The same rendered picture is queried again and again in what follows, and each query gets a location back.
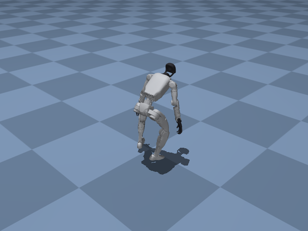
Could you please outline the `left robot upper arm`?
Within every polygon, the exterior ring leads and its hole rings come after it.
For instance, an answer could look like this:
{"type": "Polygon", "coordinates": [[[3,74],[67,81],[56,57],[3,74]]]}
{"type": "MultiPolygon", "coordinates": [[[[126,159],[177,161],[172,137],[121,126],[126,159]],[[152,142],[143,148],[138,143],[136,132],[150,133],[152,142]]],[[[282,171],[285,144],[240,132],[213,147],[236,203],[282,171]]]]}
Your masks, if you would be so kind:
{"type": "Polygon", "coordinates": [[[146,81],[144,83],[143,89],[142,89],[142,93],[144,94],[145,91],[145,86],[147,85],[147,83],[149,82],[149,80],[151,79],[151,77],[153,76],[153,74],[148,74],[146,77],[146,81]]]}

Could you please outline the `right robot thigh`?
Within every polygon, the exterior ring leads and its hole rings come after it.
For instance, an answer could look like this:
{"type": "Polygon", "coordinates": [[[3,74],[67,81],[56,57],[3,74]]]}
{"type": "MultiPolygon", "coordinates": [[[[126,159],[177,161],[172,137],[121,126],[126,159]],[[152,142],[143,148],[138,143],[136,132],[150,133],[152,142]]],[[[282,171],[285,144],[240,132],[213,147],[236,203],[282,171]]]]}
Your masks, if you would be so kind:
{"type": "Polygon", "coordinates": [[[149,109],[147,114],[148,114],[148,116],[151,120],[156,121],[157,124],[161,127],[161,129],[159,130],[160,136],[162,136],[162,133],[164,131],[169,132],[168,121],[167,121],[166,117],[163,115],[163,113],[161,113],[157,109],[154,109],[154,110],[149,109]]]}

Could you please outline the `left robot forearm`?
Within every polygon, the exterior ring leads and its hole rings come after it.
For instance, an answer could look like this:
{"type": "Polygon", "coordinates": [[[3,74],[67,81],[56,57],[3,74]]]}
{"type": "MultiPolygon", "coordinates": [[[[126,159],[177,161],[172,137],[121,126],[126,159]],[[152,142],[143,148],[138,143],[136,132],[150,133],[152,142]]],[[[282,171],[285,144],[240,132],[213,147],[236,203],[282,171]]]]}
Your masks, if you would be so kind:
{"type": "Polygon", "coordinates": [[[139,103],[143,103],[144,99],[145,99],[145,94],[143,94],[142,91],[141,91],[140,98],[139,98],[139,103]]]}

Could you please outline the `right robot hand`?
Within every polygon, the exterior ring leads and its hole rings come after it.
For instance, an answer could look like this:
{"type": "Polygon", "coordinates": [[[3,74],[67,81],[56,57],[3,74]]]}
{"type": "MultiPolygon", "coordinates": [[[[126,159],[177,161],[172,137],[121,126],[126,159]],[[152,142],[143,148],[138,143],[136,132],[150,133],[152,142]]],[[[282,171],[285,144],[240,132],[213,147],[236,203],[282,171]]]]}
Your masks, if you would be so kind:
{"type": "Polygon", "coordinates": [[[182,124],[181,124],[180,118],[178,118],[176,122],[178,124],[177,128],[179,127],[179,130],[177,132],[178,132],[178,134],[181,134],[182,133],[182,124]]]}

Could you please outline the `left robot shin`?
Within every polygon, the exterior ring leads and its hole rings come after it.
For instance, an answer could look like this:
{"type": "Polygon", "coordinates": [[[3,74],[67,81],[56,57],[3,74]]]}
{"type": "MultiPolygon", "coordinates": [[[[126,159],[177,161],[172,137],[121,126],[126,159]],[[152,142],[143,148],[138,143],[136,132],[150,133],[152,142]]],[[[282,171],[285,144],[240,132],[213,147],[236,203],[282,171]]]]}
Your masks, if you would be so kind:
{"type": "Polygon", "coordinates": [[[141,143],[142,143],[142,135],[143,135],[143,132],[144,132],[145,121],[141,122],[140,116],[141,115],[139,114],[138,133],[139,133],[139,142],[141,141],[141,143]]]}

